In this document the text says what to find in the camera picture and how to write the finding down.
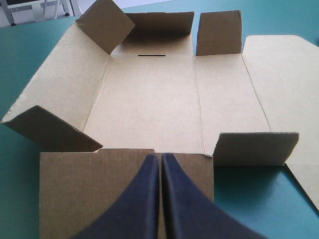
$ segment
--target unfolded cardboard box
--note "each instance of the unfolded cardboard box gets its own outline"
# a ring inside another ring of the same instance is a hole
[[[41,155],[40,214],[45,219],[40,219],[40,228],[42,235],[50,235],[45,238],[59,238],[51,234],[58,224],[47,222],[63,217],[49,212],[59,213],[76,203],[68,211],[74,218],[82,206],[91,207],[88,210],[96,216],[136,173],[141,154],[129,157],[131,166],[123,159],[108,168],[104,165],[113,160],[104,161],[108,151],[94,152],[102,147],[122,149],[123,155],[123,148],[192,155],[196,163],[182,166],[212,199],[212,160],[204,154],[213,153],[222,132],[298,131],[300,143],[287,163],[319,205],[313,183],[319,181],[314,170],[319,165],[319,49],[296,36],[250,36],[241,53],[240,11],[226,11],[201,14],[193,56],[193,15],[124,14],[111,0],[96,1],[62,36],[2,119],[48,151],[65,152]],[[250,145],[254,140],[248,142],[237,149],[254,148]],[[265,151],[257,153],[262,156],[243,154],[249,155],[248,161],[229,153],[227,162],[218,157],[217,165],[282,165],[291,151],[277,160]],[[200,167],[194,167],[196,172],[191,170],[194,165]],[[104,184],[95,183],[95,170],[110,178],[118,172],[115,181],[121,187],[114,193],[112,185],[104,188],[103,197],[108,197],[104,205],[85,201],[89,196],[75,202],[81,191],[70,192],[82,186],[98,195]],[[88,181],[77,180],[83,179],[80,171]],[[69,180],[66,188],[63,178]],[[65,204],[57,210],[60,203]],[[84,221],[75,222],[74,230],[88,222],[87,212],[79,212]],[[64,232],[71,235],[68,229]]]

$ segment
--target cardboard box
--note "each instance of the cardboard box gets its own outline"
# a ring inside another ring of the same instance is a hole
[[[193,56],[193,14],[124,14],[96,1],[2,123],[52,152],[211,155],[221,132],[299,131],[287,162],[303,165],[290,169],[318,207],[319,48],[296,36],[250,36],[241,54],[240,12],[210,12],[201,14]]]

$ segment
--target cardboard panel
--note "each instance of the cardboard panel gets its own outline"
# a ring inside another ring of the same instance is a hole
[[[134,28],[134,23],[112,0],[97,0],[75,22],[109,54]]]
[[[298,133],[221,133],[214,166],[282,166],[298,139]]]
[[[150,153],[154,151],[100,149],[95,153],[42,153],[40,238],[69,238],[89,225],[121,195]],[[212,200],[212,158],[177,156],[185,172]],[[162,207],[160,214],[159,239],[164,239]]]
[[[204,150],[221,132],[270,131],[240,54],[196,56]]]
[[[94,41],[72,25],[2,121],[9,121],[40,105],[83,130],[109,58]]]
[[[111,148],[202,153],[193,57],[113,56],[84,132]]]
[[[3,124],[51,152],[92,152],[102,147],[40,106],[34,106]]]
[[[287,163],[313,204],[319,209],[319,164]]]
[[[190,34],[194,12],[127,13],[135,24],[133,31],[154,34]]]
[[[206,12],[200,15],[196,55],[241,53],[240,11]]]
[[[314,54],[319,48],[295,35],[247,36],[243,54]]]
[[[288,162],[318,164],[319,48],[296,36],[252,36],[243,58],[271,131],[300,134]]]

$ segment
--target cardboard flap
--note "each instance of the cardboard flap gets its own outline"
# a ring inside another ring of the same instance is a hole
[[[3,124],[52,152],[93,152],[101,144],[40,106]]]
[[[97,0],[75,22],[109,54],[134,28],[134,23],[112,0]]]
[[[299,134],[221,133],[214,150],[214,166],[282,166]]]
[[[197,56],[241,53],[241,13],[207,12],[200,15]]]
[[[194,12],[144,12],[127,13],[135,24],[133,32],[167,32],[170,34],[190,34]]]
[[[193,12],[127,13],[135,28],[112,55],[193,55]]]

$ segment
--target cardboard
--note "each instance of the cardboard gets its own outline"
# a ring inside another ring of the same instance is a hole
[[[298,133],[222,133],[214,150],[215,166],[283,166]]]
[[[148,154],[154,151],[100,149],[93,153],[41,153],[40,238],[69,238],[90,225],[126,189]],[[212,200],[212,158],[176,156],[193,182]],[[165,238],[161,206],[159,238]]]
[[[200,14],[197,56],[241,53],[241,13],[235,11]]]
[[[135,24],[133,32],[148,34],[188,35],[193,24],[194,12],[142,12],[127,13]]]
[[[134,28],[134,23],[111,0],[93,3],[75,22],[109,54]]]
[[[64,152],[90,152],[102,147],[40,106],[34,106],[4,124],[52,152],[57,148]]]

